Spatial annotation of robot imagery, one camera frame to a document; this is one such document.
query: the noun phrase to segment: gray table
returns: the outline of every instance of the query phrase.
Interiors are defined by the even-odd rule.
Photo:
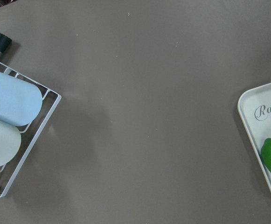
[[[0,32],[63,96],[0,224],[271,223],[236,109],[271,82],[271,1],[20,0]]]

